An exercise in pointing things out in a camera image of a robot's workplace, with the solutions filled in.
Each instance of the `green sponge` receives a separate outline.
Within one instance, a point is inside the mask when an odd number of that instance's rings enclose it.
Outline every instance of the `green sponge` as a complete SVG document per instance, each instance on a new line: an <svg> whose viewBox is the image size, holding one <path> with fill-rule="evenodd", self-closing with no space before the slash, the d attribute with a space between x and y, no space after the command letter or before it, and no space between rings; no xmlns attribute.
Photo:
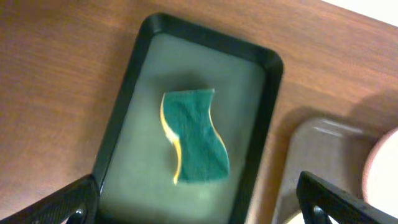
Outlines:
<svg viewBox="0 0 398 224"><path fill-rule="evenodd" d="M214 90L165 93L160 120L167 138L177 150L174 183L198 183L229 175L225 145L210 116Z"/></svg>

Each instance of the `black tray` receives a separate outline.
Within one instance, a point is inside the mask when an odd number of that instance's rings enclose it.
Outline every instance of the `black tray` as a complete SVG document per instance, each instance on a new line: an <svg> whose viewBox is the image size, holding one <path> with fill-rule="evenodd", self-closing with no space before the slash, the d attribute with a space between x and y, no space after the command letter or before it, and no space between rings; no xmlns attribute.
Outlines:
<svg viewBox="0 0 398 224"><path fill-rule="evenodd" d="M244 58L258 63L266 74L261 102L256 116L251 141L239 182L238 193L234 200L230 223L244 223L257 177L262 151L274 109L279 83L282 78L283 64L280 57L272 50L235 39L217 31L213 31L166 14L149 16L141 25L129 65L124 76L108 127L98 152L93 175L102 189L104 179L111 161L119 133L124 122L130 100L134 93L132 86L137 82L142 64L144 63L151 39L160 33L170 34L211 49ZM109 223L101 214L97 222Z"/></svg>

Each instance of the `wooden surface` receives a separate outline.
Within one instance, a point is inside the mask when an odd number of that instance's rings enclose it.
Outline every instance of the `wooden surface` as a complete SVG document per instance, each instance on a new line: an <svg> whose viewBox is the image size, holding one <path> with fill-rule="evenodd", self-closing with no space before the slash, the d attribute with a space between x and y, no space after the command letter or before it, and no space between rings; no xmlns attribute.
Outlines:
<svg viewBox="0 0 398 224"><path fill-rule="evenodd" d="M398 28L325 2L39 2L0 2L0 218L91 171L140 23L153 12L284 61L249 223L270 222L289 137L304 119L398 126Z"/></svg>

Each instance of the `tray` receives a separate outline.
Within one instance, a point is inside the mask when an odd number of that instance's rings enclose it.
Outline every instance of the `tray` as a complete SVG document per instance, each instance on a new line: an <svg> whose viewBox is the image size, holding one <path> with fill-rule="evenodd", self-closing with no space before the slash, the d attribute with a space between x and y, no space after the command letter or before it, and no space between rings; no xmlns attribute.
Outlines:
<svg viewBox="0 0 398 224"><path fill-rule="evenodd" d="M166 14L141 25L93 175L97 223L244 223L266 141L282 61L272 50ZM214 88L211 116L231 175L173 185L177 162L159 109L167 91Z"/></svg>
<svg viewBox="0 0 398 224"><path fill-rule="evenodd" d="M301 124L290 140L272 224L282 224L300 210L295 189L303 170L362 198L364 164L381 135L326 118Z"/></svg>

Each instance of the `wood grain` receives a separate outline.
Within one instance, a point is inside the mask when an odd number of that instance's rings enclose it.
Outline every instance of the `wood grain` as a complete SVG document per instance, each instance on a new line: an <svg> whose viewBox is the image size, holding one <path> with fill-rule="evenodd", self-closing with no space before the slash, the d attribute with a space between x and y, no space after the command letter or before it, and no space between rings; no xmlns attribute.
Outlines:
<svg viewBox="0 0 398 224"><path fill-rule="evenodd" d="M0 218L91 172L141 22L167 12L271 48L284 79L248 223L269 223L294 128L398 125L398 28L317 0L0 2Z"/></svg>

